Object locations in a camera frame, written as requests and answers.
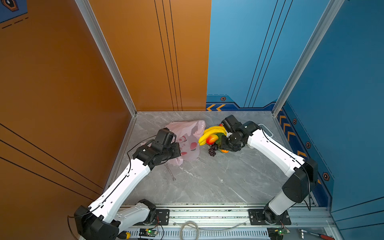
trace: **orange wall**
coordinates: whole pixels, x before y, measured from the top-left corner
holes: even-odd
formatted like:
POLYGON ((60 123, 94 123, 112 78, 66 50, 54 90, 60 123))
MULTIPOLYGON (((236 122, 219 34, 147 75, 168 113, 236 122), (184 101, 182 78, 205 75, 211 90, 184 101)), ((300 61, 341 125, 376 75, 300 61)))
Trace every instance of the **orange wall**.
POLYGON ((71 239, 66 216, 102 193, 131 116, 75 1, 28 0, 0 44, 0 238, 71 239))
POLYGON ((205 110, 211 1, 90 3, 138 111, 205 110))

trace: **bunch of bananas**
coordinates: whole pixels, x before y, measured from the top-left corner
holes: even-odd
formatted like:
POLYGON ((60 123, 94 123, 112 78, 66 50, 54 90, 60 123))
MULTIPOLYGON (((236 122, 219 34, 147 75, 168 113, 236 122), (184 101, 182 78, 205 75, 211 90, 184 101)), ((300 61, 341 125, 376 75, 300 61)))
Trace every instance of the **bunch of bananas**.
POLYGON ((225 135, 227 134, 223 126, 213 126, 213 127, 207 128, 204 131, 204 135, 201 136, 201 138, 199 139, 200 146, 206 144, 207 138, 210 137, 212 134, 216 134, 216 133, 224 133, 225 135))

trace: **bunch of purple grapes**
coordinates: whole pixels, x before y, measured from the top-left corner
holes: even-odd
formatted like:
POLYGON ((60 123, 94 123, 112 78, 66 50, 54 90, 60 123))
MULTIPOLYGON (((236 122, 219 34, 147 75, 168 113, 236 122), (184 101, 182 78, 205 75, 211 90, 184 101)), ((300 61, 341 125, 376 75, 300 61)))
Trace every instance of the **bunch of purple grapes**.
POLYGON ((216 155, 216 151, 218 150, 218 146, 216 143, 212 144, 210 147, 209 147, 209 155, 211 155, 212 157, 214 157, 216 155))

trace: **yellow banana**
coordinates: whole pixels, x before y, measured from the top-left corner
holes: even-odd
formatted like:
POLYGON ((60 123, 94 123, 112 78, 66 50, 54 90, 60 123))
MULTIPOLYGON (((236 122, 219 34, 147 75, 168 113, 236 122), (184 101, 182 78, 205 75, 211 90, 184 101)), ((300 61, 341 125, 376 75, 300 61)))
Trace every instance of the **yellow banana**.
POLYGON ((207 128, 206 130, 204 130, 204 133, 208 132, 209 130, 216 129, 216 128, 225 130, 225 128, 223 126, 213 126, 213 127, 210 127, 210 128, 207 128))
POLYGON ((214 129, 211 129, 211 130, 207 131, 206 133, 204 133, 204 135, 201 136, 201 138, 199 139, 199 143, 202 143, 203 141, 205 141, 207 139, 207 137, 209 137, 209 135, 219 133, 219 132, 226 134, 224 129, 214 128, 214 129))

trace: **orange chevron arrow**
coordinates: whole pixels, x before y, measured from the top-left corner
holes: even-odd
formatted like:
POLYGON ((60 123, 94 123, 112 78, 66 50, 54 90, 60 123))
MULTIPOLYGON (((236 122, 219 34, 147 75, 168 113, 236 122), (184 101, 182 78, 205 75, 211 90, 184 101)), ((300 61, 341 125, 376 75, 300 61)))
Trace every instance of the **orange chevron arrow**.
POLYGON ((280 125, 281 125, 281 119, 282 118, 286 118, 286 116, 283 116, 283 115, 280 116, 280 125))
POLYGON ((225 106, 225 104, 223 104, 223 105, 221 105, 220 107, 216 108, 216 110, 217 110, 217 111, 221 111, 220 108, 222 108, 222 107, 224 107, 224 106, 225 106))
POLYGON ((284 123, 283 126, 284 126, 283 132, 285 133, 285 127, 290 127, 291 125, 289 125, 288 123, 284 123))
POLYGON ((300 151, 297 151, 297 156, 304 156, 304 157, 307 157, 307 154, 303 153, 303 152, 300 152, 300 151))
POLYGON ((290 135, 294 135, 294 136, 296 136, 296 134, 295 134, 294 132, 290 132, 290 131, 288 131, 288 137, 287 137, 287 138, 288 138, 288 142, 289 142, 289 136, 290 136, 290 135))
POLYGON ((212 111, 212 110, 211 110, 211 107, 213 107, 213 106, 215 106, 215 105, 216 105, 216 104, 212 104, 211 106, 209 106, 209 107, 207 108, 207 110, 208 110, 208 111, 212 111))

